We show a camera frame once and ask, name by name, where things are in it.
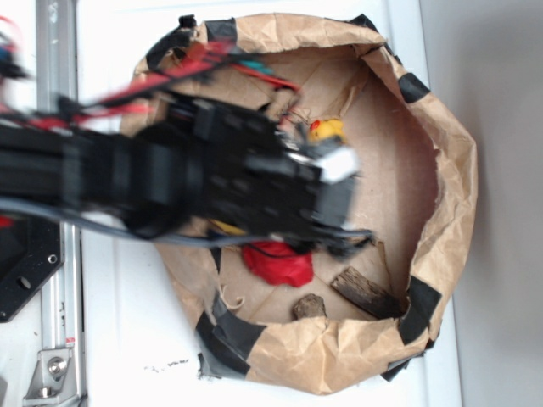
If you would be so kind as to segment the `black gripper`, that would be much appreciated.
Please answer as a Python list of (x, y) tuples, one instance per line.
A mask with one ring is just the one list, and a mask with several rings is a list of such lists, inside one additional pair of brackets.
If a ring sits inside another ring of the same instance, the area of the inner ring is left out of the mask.
[(258, 236), (349, 236), (360, 164), (338, 137), (299, 142), (259, 111), (186, 96), (169, 122), (202, 171), (194, 216)]

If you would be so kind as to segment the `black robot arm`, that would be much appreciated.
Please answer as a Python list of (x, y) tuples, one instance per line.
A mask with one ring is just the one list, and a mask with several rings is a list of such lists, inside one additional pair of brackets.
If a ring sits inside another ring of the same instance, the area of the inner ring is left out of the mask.
[(199, 217), (257, 237), (339, 237), (360, 165), (339, 137), (299, 141), (257, 110), (176, 94), (135, 136), (23, 117), (1, 127), (3, 207), (68, 220), (87, 211), (152, 239)]

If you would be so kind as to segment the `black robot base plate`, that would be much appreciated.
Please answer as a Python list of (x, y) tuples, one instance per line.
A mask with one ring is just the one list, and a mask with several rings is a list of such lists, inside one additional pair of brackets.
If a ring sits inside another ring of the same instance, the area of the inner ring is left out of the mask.
[(63, 264), (58, 223), (23, 217), (1, 228), (1, 322), (10, 322)]

